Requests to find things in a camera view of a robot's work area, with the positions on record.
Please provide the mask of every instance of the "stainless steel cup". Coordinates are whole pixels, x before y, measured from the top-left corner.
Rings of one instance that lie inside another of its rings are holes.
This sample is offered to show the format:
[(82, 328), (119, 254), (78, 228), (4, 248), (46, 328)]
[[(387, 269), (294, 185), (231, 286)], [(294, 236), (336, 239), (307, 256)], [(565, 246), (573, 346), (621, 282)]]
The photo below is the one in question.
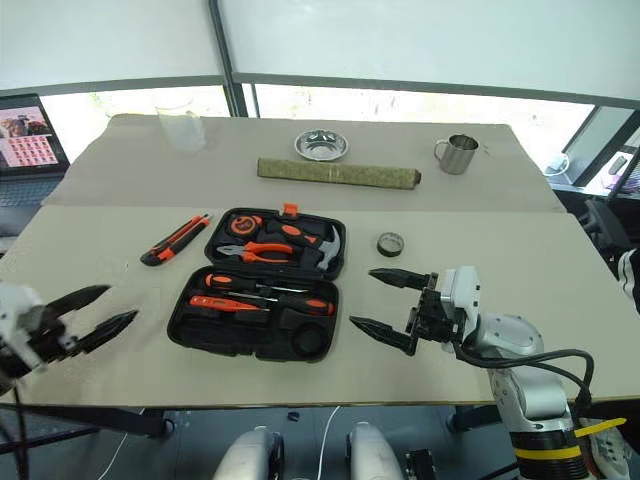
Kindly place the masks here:
[[(446, 145), (442, 156), (438, 156), (438, 147)], [(433, 148), (433, 155), (440, 162), (440, 168), (452, 175), (460, 175), (467, 170), (473, 154), (478, 149), (478, 142), (467, 135), (452, 135), (449, 140), (438, 140)]]

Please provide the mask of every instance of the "black tool case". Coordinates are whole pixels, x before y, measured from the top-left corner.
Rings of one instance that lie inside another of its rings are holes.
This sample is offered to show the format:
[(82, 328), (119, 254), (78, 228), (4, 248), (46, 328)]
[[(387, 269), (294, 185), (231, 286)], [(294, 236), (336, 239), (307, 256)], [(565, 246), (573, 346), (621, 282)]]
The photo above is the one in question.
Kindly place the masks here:
[[(251, 221), (242, 223), (246, 217), (258, 218), (261, 223), (251, 231)], [(246, 233), (243, 231), (242, 235), (234, 233), (231, 226), (236, 223), (243, 228), (248, 226), (249, 230)], [(337, 232), (340, 247), (326, 270), (317, 268), (323, 259), (323, 253), (317, 248), (302, 245), (308, 241), (300, 242), (301, 239), (297, 237), (300, 244), (292, 244), (291, 236), (287, 239), (287, 235), (282, 233), (285, 229), (299, 229), (308, 239), (315, 238), (318, 242), (333, 242)], [(345, 241), (346, 229), (341, 222), (299, 214), (295, 205), (285, 204), (283, 213), (257, 208), (235, 208), (227, 211), (205, 247), (205, 255), (212, 265), (197, 270), (189, 278), (169, 320), (169, 338), (186, 347), (221, 355), (255, 354), (259, 359), (280, 361), (313, 362), (322, 359), (331, 346), (336, 324), (339, 294), (331, 281), (338, 277), (342, 269)], [(218, 251), (221, 246), (245, 246), (249, 242), (288, 244), (293, 251), (291, 254), (258, 254), (271, 260), (286, 260), (286, 263), (247, 262), (239, 255), (227, 256)], [(211, 286), (212, 279), (229, 278), (227, 276), (240, 278), (244, 283), (256, 282), (257, 285), (249, 289), (231, 290), (226, 286)], [(275, 287), (307, 291), (294, 293)], [(329, 305), (323, 307), (327, 311), (322, 313), (303, 312), (299, 308), (282, 305), (280, 301), (231, 296), (228, 294), (230, 291), (275, 299), (281, 299), (282, 295), (289, 298), (311, 297), (328, 302), (333, 308)], [(269, 311), (219, 311), (194, 306), (194, 296), (224, 298)]]

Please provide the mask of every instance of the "white wall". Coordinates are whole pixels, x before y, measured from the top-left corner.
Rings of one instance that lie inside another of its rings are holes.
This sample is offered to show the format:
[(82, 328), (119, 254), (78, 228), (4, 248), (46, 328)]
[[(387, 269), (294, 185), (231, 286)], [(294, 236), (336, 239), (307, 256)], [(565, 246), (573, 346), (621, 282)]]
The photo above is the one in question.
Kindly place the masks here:
[(207, 0), (0, 0), (0, 90), (221, 72)]
[(221, 9), (239, 79), (310, 75), (640, 100), (638, 0), (221, 0)]

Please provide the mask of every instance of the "hammer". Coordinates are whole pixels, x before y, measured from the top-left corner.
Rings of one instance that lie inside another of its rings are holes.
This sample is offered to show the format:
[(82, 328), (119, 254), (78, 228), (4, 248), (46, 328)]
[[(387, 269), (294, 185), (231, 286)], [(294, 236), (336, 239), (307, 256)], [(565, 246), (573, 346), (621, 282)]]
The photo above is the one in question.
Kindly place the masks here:
[(329, 268), (329, 262), (333, 260), (340, 251), (340, 235), (338, 235), (338, 230), (336, 230), (336, 227), (334, 227), (333, 225), (331, 225), (331, 229), (333, 231), (333, 240), (329, 242), (327, 240), (321, 240), (315, 235), (311, 235), (310, 233), (300, 230), (298, 227), (294, 227), (293, 225), (286, 225), (284, 223), (278, 222), (277, 220), (270, 221), (267, 227), (268, 231), (275, 231), (283, 234), (284, 237), (294, 245), (315, 248), (316, 250), (322, 252), (322, 260), (320, 260), (320, 262), (318, 262), (318, 264), (316, 265), (316, 267), (320, 270), (327, 270), (327, 268)]

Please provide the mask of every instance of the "laptop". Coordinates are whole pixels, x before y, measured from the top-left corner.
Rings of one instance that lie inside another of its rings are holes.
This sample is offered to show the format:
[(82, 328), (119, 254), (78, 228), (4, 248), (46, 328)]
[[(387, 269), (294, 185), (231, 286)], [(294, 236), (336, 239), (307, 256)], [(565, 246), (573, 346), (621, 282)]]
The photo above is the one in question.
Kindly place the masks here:
[(0, 97), (0, 237), (20, 234), (68, 168), (38, 95)]

